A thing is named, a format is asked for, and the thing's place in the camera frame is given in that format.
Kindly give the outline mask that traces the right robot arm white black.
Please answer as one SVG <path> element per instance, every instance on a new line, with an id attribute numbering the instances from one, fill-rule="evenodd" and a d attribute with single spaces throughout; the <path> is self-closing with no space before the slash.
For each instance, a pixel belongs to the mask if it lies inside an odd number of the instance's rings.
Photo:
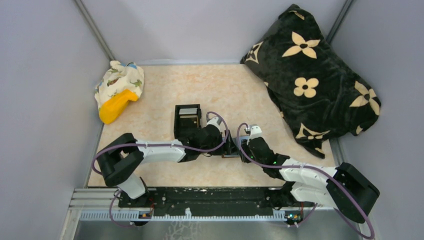
<path id="1" fill-rule="evenodd" d="M 338 210 L 363 224 L 380 196 L 378 188 L 350 163 L 337 167 L 315 166 L 275 153 L 262 137 L 243 139 L 244 161 L 256 162 L 269 177 L 285 182 L 288 203 L 311 202 Z"/>

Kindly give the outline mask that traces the brown leather card holder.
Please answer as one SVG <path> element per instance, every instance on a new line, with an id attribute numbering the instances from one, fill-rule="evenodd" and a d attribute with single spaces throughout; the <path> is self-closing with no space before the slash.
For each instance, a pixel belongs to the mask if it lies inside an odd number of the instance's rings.
<path id="1" fill-rule="evenodd" d="M 245 158 L 237 144 L 237 139 L 230 134 L 225 140 L 225 143 L 220 147 L 220 152 L 222 158 L 240 158 L 242 161 Z"/>

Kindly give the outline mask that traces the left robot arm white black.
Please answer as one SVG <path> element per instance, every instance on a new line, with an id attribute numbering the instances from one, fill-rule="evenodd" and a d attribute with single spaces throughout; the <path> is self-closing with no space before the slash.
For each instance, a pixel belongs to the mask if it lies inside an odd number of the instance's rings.
<path id="1" fill-rule="evenodd" d="M 201 154 L 234 157 L 239 154 L 239 148 L 229 130 L 221 132 L 215 125 L 207 125 L 172 141 L 148 142 L 124 133 L 102 149 L 95 160 L 106 186 L 118 187 L 135 200 L 148 193 L 145 182 L 135 174 L 139 165 L 190 162 Z"/>

